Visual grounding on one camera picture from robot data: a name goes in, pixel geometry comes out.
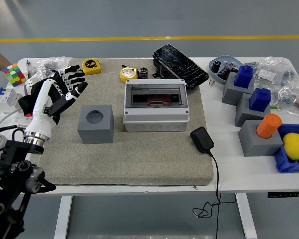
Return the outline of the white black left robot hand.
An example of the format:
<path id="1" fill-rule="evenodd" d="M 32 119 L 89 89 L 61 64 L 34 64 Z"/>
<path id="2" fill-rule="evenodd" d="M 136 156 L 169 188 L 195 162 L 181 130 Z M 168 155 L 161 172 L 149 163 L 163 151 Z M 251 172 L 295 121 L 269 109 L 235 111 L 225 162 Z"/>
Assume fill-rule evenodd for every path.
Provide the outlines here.
<path id="1" fill-rule="evenodd" d="M 24 114 L 33 116 L 25 129 L 24 141 L 47 142 L 61 113 L 74 104 L 87 86 L 85 73 L 79 65 L 61 68 L 35 83 L 31 93 L 19 100 Z"/>

